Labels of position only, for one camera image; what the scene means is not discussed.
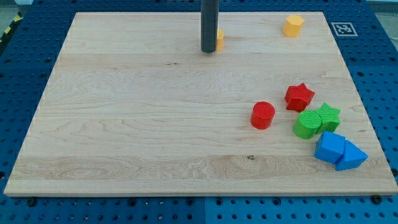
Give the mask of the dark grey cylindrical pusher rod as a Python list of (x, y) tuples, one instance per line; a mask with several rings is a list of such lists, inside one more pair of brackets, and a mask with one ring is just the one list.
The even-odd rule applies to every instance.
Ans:
[(219, 0), (201, 0), (201, 51), (211, 54), (216, 50)]

